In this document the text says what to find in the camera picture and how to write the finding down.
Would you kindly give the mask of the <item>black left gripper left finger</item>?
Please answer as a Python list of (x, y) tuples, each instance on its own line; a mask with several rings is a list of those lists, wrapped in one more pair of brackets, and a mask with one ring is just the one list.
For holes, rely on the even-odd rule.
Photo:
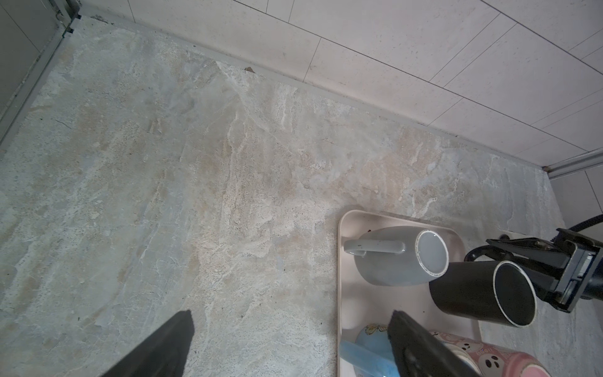
[(103, 376), (183, 376), (194, 334), (191, 311), (179, 311)]

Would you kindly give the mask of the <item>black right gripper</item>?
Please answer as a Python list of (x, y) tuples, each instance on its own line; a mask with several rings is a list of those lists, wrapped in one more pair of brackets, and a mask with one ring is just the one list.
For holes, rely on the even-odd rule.
[(481, 256), (511, 260), (519, 255), (534, 262), (528, 267), (537, 296), (554, 309), (570, 313), (579, 300), (602, 300), (602, 242), (568, 229), (559, 229), (554, 240), (535, 237), (486, 240), (487, 245), (469, 251), (465, 262)]

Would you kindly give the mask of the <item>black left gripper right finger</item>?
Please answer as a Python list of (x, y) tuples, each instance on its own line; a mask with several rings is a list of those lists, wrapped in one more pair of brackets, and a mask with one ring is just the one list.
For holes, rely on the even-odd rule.
[(394, 310), (387, 333), (401, 376), (479, 376), (404, 311)]

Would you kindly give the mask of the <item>black mug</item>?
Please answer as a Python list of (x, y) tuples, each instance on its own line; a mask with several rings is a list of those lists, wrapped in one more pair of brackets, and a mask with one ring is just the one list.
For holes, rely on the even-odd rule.
[(515, 328), (530, 326), (537, 315), (532, 281), (509, 261), (452, 262), (429, 289), (446, 314)]

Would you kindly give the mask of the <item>pink cartoon mug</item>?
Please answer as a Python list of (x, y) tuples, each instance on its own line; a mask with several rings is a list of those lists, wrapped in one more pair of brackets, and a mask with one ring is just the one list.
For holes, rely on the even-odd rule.
[(548, 370), (532, 355), (442, 331), (431, 335), (480, 376), (547, 377)]

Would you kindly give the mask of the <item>grey mug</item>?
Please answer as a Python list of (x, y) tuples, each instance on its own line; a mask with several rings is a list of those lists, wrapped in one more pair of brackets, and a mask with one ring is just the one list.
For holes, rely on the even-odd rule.
[(449, 252), (440, 234), (421, 226), (395, 226), (347, 240), (343, 250), (354, 257), (369, 284), (404, 287), (429, 283), (448, 270)]

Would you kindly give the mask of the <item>blue cartoon mug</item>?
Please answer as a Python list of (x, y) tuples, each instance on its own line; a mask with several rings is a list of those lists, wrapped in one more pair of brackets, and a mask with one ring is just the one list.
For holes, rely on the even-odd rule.
[(339, 343), (339, 356), (353, 366), (355, 376), (400, 376), (387, 331), (386, 325), (370, 324), (354, 342)]

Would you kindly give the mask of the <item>beige plastic tray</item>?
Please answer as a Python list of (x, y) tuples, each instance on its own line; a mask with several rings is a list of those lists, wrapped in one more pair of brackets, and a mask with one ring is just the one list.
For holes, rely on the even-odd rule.
[(403, 310), (427, 330), (443, 331), (466, 339), (479, 340), (479, 323), (448, 315), (434, 304), (429, 286), (381, 287), (368, 283), (356, 268), (354, 258), (343, 250), (344, 242), (368, 232), (394, 226), (419, 226), (437, 232), (448, 247), (450, 260), (460, 262), (466, 254), (461, 237), (453, 229), (388, 215), (349, 210), (338, 228), (338, 340), (353, 342), (368, 325), (387, 325), (395, 310)]

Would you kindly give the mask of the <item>aluminium corner post right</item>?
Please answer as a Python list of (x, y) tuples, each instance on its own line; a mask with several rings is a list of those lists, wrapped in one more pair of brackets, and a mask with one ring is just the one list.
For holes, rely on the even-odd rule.
[(543, 171), (548, 174), (549, 179), (553, 180), (591, 168), (599, 167), (602, 165), (602, 161), (603, 151), (602, 149), (597, 149), (584, 153), (583, 155), (575, 156), (562, 162), (543, 167)]

